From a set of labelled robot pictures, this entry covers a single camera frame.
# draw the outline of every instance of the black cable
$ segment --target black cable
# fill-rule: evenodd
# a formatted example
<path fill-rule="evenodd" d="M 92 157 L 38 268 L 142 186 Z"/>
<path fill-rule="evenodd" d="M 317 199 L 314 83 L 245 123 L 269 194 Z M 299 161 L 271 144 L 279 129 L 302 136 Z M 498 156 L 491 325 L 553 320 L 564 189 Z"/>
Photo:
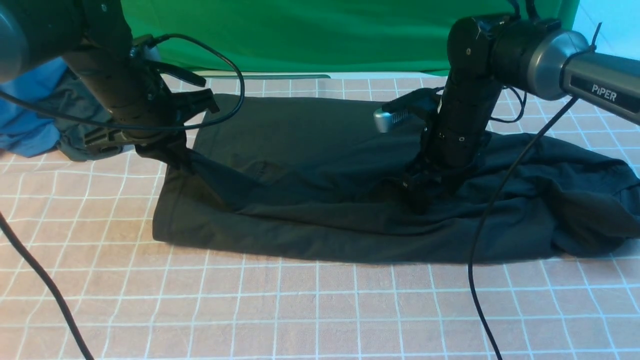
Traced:
<path fill-rule="evenodd" d="M 480 239 L 480 233 L 482 231 L 482 228 L 484 227 L 484 223 L 486 222 L 486 219 L 489 217 L 489 212 L 491 211 L 491 209 L 493 208 L 493 205 L 495 204 L 495 202 L 498 199 L 498 196 L 500 196 L 500 192 L 502 191 L 502 188 L 504 187 L 504 185 L 507 183 L 507 180 L 509 180 L 509 178 L 511 177 L 511 175 L 513 174 L 514 170 L 516 169 L 516 167 L 520 164 L 520 162 L 522 162 L 522 160 L 524 159 L 525 155 L 529 152 L 529 150 L 531 150 L 531 148 L 533 147 L 533 145 L 536 144 L 536 142 L 538 142 L 538 140 L 540 140 L 540 138 L 542 138 L 542 136 L 547 133 L 547 131 L 578 101 L 578 98 L 576 97 L 572 97 L 561 109 L 560 111 L 558 111 L 552 118 L 551 120 L 549 120 L 548 123 L 546 123 L 542 129 L 540 129 L 540 131 L 538 131 L 538 133 L 533 137 L 533 139 L 531 139 L 531 141 L 527 144 L 527 146 L 525 146 L 524 150 L 520 153 L 520 155 L 518 155 L 518 157 L 516 158 L 516 160 L 513 162 L 513 164 L 511 164 L 511 166 L 509 167 L 509 170 L 507 170 L 506 175 L 504 176 L 504 178 L 502 179 L 502 182 L 500 182 L 500 185 L 498 185 L 498 188 L 495 190 L 495 192 L 493 193 L 493 195 L 491 196 L 489 203 L 487 204 L 486 209 L 484 210 L 484 213 L 482 215 L 482 217 L 480 218 L 480 223 L 478 223 L 478 227 L 476 229 L 476 233 L 474 235 L 474 240 L 471 244 L 471 250 L 470 250 L 470 254 L 469 254 L 469 262 L 467 264 L 467 270 L 468 270 L 468 279 L 469 279 L 469 288 L 471 289 L 471 296 L 474 299 L 474 305 L 476 306 L 476 310 L 478 312 L 478 317 L 480 317 L 480 322 L 482 322 L 482 325 L 484 327 L 484 331 L 487 335 L 487 338 L 489 338 L 489 342 L 491 343 L 491 346 L 493 347 L 493 351 L 495 352 L 495 355 L 497 357 L 498 360 L 502 360 L 502 355 L 500 354 L 500 349 L 498 349 L 498 344 L 495 342 L 495 338 L 493 337 L 493 333 L 491 332 L 491 329 L 489 328 L 489 324 L 487 323 L 486 319 L 484 318 L 484 313 L 482 311 L 482 307 L 480 306 L 480 301 L 478 301 L 478 296 L 476 293 L 476 285 L 474 284 L 474 258 L 476 255 L 476 247 L 478 244 L 478 241 Z"/>
<path fill-rule="evenodd" d="M 527 92 L 524 93 L 524 98 L 523 98 L 523 97 L 520 96 L 520 94 L 518 94 L 516 89 L 513 88 L 512 86 L 505 86 L 504 89 L 505 90 L 509 89 L 514 94 L 516 94 L 516 98 L 518 99 L 518 102 L 520 103 L 520 113 L 513 120 L 503 120 L 503 119 L 498 119 L 498 118 L 495 118 L 495 117 L 491 117 L 491 120 L 492 121 L 496 121 L 496 122 L 501 122 L 503 124 L 513 124 L 515 122 L 520 121 L 522 119 L 522 117 L 524 116 L 524 108 L 525 108 L 525 106 L 527 106 Z"/>
<path fill-rule="evenodd" d="M 41 108 L 41 107 L 39 107 L 37 105 L 30 104 L 30 103 L 28 103 L 26 101 L 20 100 L 20 99 L 14 97 L 14 96 L 11 96 L 11 95 L 7 94 L 6 92 L 2 92 L 2 91 L 0 91 L 0 99 L 7 100 L 9 102 L 12 102 L 12 103 L 22 107 L 22 108 L 25 108 L 27 110 L 33 111 L 35 113 L 39 113 L 39 114 L 41 114 L 41 115 L 43 115 L 45 117 L 49 117 L 49 118 L 53 118 L 53 119 L 64 119 L 64 120 L 68 120 L 68 121 L 77 122 L 77 123 L 80 123 L 80 124 L 103 127 L 103 128 L 106 128 L 106 129 L 175 132 L 175 131 L 201 129 L 203 127 L 217 125 L 217 124 L 220 124 L 220 123 L 222 123 L 224 121 L 227 121 L 228 119 L 231 119 L 240 110 L 240 107 L 244 103 L 244 77 L 243 77 L 242 72 L 240 71 L 240 69 L 235 65 L 234 62 L 229 60 L 226 56 L 222 55 L 221 53 L 217 52 L 212 47 L 208 46 L 207 44 L 205 44 L 205 43 L 203 43 L 203 42 L 201 42 L 201 41 L 199 41 L 199 40 L 197 40 L 195 38 L 188 37 L 187 35 L 166 34 L 166 35 L 163 35 L 163 36 L 157 38 L 155 43 L 156 44 L 160 44 L 161 42 L 165 42 L 165 41 L 167 41 L 169 39 L 172 39 L 172 38 L 180 38 L 180 39 L 186 40 L 188 42 L 194 43 L 194 44 L 200 46 L 201 48 L 205 49 L 206 51 L 209 51 L 210 53 L 212 53 L 213 55 L 217 56 L 219 59 L 221 59 L 222 61 L 227 63 L 229 66 L 231 66 L 231 68 L 234 70 L 234 72 L 238 76 L 238 80 L 240 81 L 240 98 L 238 98 L 238 102 L 236 103 L 236 107 L 233 110 L 231 110 L 229 113 L 227 113 L 226 115 L 224 115 L 224 116 L 222 116 L 222 117 L 220 117 L 218 119 L 210 120 L 210 121 L 207 121 L 207 122 L 203 122 L 201 124 L 195 124 L 195 125 L 189 125 L 189 126 L 157 126 L 157 127 L 154 126 L 154 127 L 150 127 L 150 126 L 110 124 L 110 123 L 104 123 L 104 122 L 99 122 L 99 121 L 94 121 L 94 120 L 82 119 L 82 118 L 79 118 L 79 117 L 75 117 L 75 116 L 71 116 L 71 115 L 68 115 L 68 114 L 61 113 L 61 112 L 56 111 L 56 110 Z"/>
<path fill-rule="evenodd" d="M 62 312 L 62 316 L 64 316 L 65 321 L 67 322 L 67 326 L 71 331 L 71 335 L 73 335 L 80 352 L 84 356 L 86 360 L 93 360 L 93 355 L 89 351 L 89 348 L 86 346 L 82 334 L 76 325 L 76 321 L 74 320 L 74 316 L 65 301 L 65 298 L 60 293 L 60 290 L 56 286 L 56 283 L 53 282 L 47 271 L 42 268 L 42 265 L 31 255 L 29 250 L 20 242 L 18 236 L 15 234 L 9 223 L 5 219 L 2 212 L 0 212 L 0 230 L 4 233 L 6 238 L 9 240 L 11 245 L 15 248 L 15 250 L 24 258 L 24 260 L 33 268 L 33 270 L 40 276 L 44 284 L 47 286 L 49 291 L 53 294 L 53 297 L 56 299 L 56 303 L 58 307 L 60 307 L 60 311 Z"/>

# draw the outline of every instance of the wrinkled fabric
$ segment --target wrinkled fabric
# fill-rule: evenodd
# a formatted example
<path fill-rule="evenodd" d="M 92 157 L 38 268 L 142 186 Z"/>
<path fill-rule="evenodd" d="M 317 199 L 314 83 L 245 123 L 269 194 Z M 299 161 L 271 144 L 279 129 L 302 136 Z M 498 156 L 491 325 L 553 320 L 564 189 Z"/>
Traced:
<path fill-rule="evenodd" d="M 56 58 L 1 84 L 0 91 L 34 103 L 51 94 L 66 69 L 67 64 Z M 60 138 L 53 122 L 54 119 L 41 119 L 32 111 L 0 99 L 0 149 L 27 158 L 51 150 Z"/>
<path fill-rule="evenodd" d="M 216 100 L 224 113 L 237 97 Z M 234 118 L 199 131 L 195 175 L 167 170 L 154 238 L 306 260 L 466 263 L 486 204 L 532 135 L 494 134 L 485 166 L 417 215 L 384 179 L 417 154 L 423 124 L 379 134 L 379 107 L 247 98 Z M 640 180 L 624 161 L 543 137 L 496 202 L 476 259 L 601 256 L 640 237 L 639 215 Z"/>

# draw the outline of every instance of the black bracket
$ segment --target black bracket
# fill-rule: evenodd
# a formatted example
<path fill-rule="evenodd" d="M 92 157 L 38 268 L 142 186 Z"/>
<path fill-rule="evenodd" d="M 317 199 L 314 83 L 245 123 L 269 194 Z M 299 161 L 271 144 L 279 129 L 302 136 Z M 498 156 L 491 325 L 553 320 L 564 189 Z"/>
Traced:
<path fill-rule="evenodd" d="M 481 152 L 473 163 L 464 168 L 440 168 L 429 160 L 429 144 L 434 136 L 441 136 L 438 129 L 438 104 L 442 88 L 421 88 L 393 100 L 394 111 L 407 111 L 424 122 L 420 132 L 420 150 L 409 161 L 402 176 L 395 180 L 405 194 L 405 203 L 415 213 L 424 213 L 435 198 L 454 195 L 464 182 L 484 163 Z M 485 132 L 481 149 L 491 140 Z"/>
<path fill-rule="evenodd" d="M 195 86 L 205 86 L 207 83 L 207 80 L 202 76 L 174 65 L 156 61 L 146 61 L 146 63 L 158 73 L 169 74 Z M 161 88 L 164 89 L 163 91 L 168 91 L 166 84 L 162 84 Z M 199 113 L 220 111 L 213 91 L 209 88 L 192 92 L 171 93 L 168 100 L 172 103 L 172 109 L 175 112 L 173 126 L 176 127 L 183 126 Z M 84 136 L 84 146 L 92 154 L 101 154 L 127 145 L 134 145 L 136 152 L 143 158 L 162 161 L 170 167 L 191 172 L 185 131 L 159 131 L 151 137 L 133 138 L 128 135 L 127 131 L 100 127 Z"/>

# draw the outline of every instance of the piper logo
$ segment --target piper logo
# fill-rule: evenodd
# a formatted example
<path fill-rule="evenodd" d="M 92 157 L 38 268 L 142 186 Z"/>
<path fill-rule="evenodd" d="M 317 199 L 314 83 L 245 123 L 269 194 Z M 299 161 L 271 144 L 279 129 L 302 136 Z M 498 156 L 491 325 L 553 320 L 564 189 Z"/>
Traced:
<path fill-rule="evenodd" d="M 618 94 L 616 94 L 615 92 L 603 88 L 601 86 L 598 86 L 596 84 L 593 84 L 593 88 L 591 88 L 591 92 L 593 92 L 594 94 L 598 94 L 598 96 L 604 97 L 607 100 L 611 100 L 612 102 L 616 102 L 616 96 Z"/>

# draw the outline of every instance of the white wall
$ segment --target white wall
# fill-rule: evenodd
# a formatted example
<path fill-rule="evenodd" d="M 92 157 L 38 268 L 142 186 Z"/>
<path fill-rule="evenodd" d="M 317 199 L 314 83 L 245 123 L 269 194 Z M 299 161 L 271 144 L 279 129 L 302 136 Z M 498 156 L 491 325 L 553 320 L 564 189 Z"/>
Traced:
<path fill-rule="evenodd" d="M 574 30 L 591 38 L 602 22 L 598 52 L 640 60 L 640 0 L 580 0 Z"/>

